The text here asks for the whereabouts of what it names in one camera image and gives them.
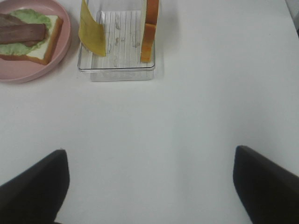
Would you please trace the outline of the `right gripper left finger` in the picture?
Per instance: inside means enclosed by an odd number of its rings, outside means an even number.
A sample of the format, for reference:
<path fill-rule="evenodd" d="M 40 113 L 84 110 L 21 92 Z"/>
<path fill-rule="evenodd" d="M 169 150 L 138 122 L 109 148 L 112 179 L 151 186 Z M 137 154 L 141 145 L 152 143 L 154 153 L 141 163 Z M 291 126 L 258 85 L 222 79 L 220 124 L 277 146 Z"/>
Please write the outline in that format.
<path fill-rule="evenodd" d="M 0 187 L 2 224 L 54 224 L 70 185 L 67 153 L 55 150 Z"/>

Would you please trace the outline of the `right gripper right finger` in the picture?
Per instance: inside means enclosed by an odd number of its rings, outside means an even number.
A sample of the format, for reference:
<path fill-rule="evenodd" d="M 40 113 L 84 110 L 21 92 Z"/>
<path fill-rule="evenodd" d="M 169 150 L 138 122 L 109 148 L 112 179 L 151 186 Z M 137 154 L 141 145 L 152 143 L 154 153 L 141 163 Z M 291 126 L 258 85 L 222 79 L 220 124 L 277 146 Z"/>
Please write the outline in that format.
<path fill-rule="evenodd" d="M 254 224 L 299 222 L 299 178 L 257 151 L 235 150 L 233 183 Z"/>

